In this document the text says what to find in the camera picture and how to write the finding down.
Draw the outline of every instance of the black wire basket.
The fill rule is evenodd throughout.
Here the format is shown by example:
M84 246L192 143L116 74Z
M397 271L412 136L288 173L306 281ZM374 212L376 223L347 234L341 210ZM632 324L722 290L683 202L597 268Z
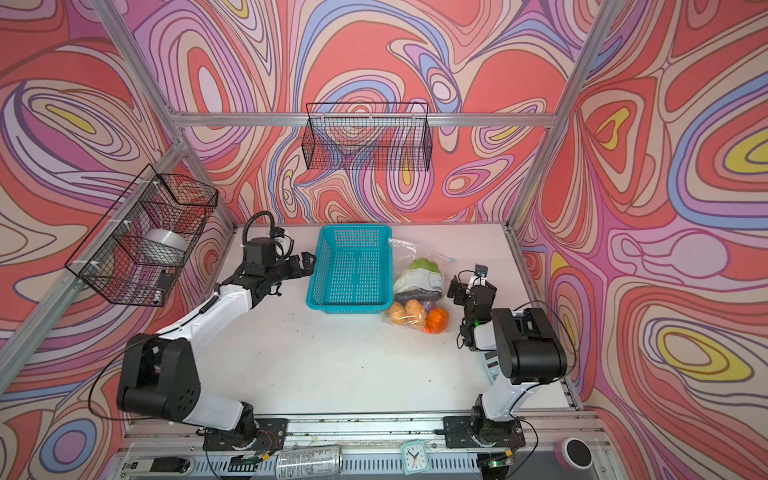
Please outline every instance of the black wire basket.
M306 111L307 170L429 170L429 104L321 102Z
M185 175L154 172L144 183L96 253L72 260L99 224L65 265L109 303L164 306L218 202L214 187Z

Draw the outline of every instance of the teal plastic basket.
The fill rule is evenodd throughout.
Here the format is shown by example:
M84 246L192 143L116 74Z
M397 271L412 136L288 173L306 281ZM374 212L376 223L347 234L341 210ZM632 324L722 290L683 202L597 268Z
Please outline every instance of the teal plastic basket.
M326 225L306 305L325 313L379 313L392 305L392 229L386 225Z

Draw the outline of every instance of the green lettuce plush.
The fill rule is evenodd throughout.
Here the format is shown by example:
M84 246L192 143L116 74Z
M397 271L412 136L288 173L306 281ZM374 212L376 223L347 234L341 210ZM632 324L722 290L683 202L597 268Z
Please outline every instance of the green lettuce plush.
M414 299L436 302L442 298L442 272L437 263L426 258L413 260L394 286L395 301L404 303Z

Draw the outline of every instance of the colorful patterned wall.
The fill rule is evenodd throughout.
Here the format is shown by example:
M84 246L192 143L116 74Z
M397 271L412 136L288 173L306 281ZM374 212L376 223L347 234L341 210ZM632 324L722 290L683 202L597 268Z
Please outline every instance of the colorful patterned wall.
M632 478L768 477L768 3L630 0L516 224Z
M95 20L87 0L0 2L2 343L134 175L169 145ZM124 425L88 413L95 374L131 335L197 304L224 237L214 217L163 309L80 294L0 396L1 479L98 475ZM118 372L119 363L98 384L102 414L118 415Z
M302 112L311 101L427 101L434 112L552 112L588 0L135 2L124 19L173 108ZM542 129L433 129L428 173L306 172L300 128L187 136L239 223L506 220Z

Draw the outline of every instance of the mint green clock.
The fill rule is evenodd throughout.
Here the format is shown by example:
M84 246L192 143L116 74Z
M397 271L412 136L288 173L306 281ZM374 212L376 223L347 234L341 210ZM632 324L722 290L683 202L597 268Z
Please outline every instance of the mint green clock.
M402 467L406 471L406 475L429 470L427 447L422 440L400 445L400 455L402 455Z

